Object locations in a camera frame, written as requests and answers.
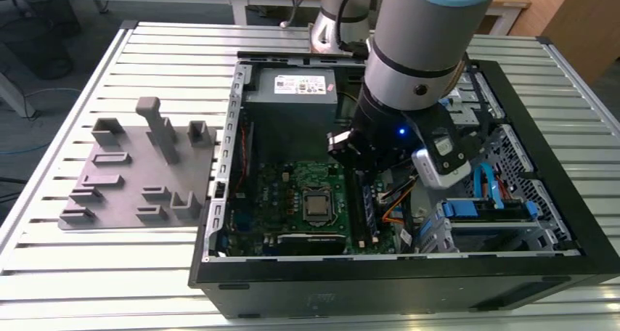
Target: blue cable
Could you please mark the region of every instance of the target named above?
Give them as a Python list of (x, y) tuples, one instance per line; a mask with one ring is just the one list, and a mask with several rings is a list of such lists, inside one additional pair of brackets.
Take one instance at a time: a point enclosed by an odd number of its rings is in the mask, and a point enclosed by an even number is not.
[(493, 198), (494, 205), (497, 209), (504, 208), (504, 202), (501, 202), (501, 193), (500, 193), (500, 184), (494, 179), (493, 175), (493, 168), (488, 163), (480, 163), (473, 171), (473, 197), (481, 198), (482, 197), (482, 182), (481, 182), (481, 173), (484, 171), (484, 175), (486, 177), (486, 183), (489, 185), (489, 193), (490, 197)]
[(20, 150), (20, 151), (6, 151), (6, 152), (0, 151), (0, 155), (20, 155), (21, 153), (28, 153), (28, 152), (40, 150), (41, 148), (49, 146), (49, 144), (50, 142), (48, 142), (46, 144), (42, 144), (41, 146), (36, 146), (36, 147), (28, 148), (26, 150)]

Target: power supply label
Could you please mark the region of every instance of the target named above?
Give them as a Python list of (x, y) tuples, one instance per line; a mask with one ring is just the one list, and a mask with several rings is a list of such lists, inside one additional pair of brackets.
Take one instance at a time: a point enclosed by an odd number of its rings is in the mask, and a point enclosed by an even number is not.
[(274, 78), (274, 94), (326, 94), (322, 75), (278, 75)]

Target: slotted aluminum table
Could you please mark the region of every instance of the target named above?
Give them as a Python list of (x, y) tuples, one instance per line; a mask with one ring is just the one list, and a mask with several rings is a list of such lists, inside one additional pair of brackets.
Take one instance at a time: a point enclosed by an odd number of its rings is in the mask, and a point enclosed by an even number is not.
[[(205, 120), (221, 127), (236, 52), (306, 52), (308, 46), (305, 28), (140, 23), (118, 31), (0, 230), (0, 330), (569, 331), (620, 326), (620, 279), (501, 313), (226, 320), (201, 291), (186, 287), (194, 228), (86, 234), (57, 228), (98, 117), (145, 125), (133, 113), (136, 99), (157, 96), (161, 113), (174, 125)], [(620, 248), (617, 121), (553, 46), (533, 38), (478, 36), (469, 53), (474, 59), (500, 62)]]

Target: wooden cabinet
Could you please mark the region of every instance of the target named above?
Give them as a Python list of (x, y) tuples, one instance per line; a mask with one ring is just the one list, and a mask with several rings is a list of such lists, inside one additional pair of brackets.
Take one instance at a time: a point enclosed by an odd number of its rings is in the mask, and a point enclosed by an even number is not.
[(620, 0), (530, 0), (513, 36), (546, 36), (588, 84), (620, 57)]

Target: motherboard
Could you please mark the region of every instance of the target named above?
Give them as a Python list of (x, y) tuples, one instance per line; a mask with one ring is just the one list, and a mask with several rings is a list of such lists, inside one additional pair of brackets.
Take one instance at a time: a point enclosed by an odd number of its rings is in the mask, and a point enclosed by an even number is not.
[[(256, 189), (245, 209), (236, 209), (228, 249), (233, 256), (385, 254), (394, 234), (382, 226), (370, 245), (354, 240), (356, 209), (349, 208), (344, 168), (337, 163), (260, 164)], [(373, 197), (384, 191), (378, 181)], [(313, 242), (304, 251), (304, 243)]]

